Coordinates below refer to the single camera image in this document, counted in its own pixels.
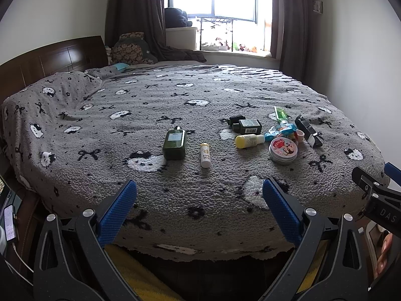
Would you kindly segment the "person's right hand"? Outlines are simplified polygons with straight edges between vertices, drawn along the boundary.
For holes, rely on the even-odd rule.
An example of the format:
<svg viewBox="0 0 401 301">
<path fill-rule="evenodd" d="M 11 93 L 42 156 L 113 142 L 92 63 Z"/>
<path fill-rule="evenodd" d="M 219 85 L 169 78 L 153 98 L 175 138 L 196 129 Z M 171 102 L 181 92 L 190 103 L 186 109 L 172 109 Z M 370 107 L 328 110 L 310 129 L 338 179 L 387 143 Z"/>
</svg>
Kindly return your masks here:
<svg viewBox="0 0 401 301">
<path fill-rule="evenodd" d="M 383 245 L 381 248 L 381 255 L 377 260 L 377 266 L 374 271 L 374 278 L 377 278 L 385 270 L 387 266 L 388 251 L 391 248 L 393 241 L 393 234 L 389 233 L 383 240 Z"/>
</svg>

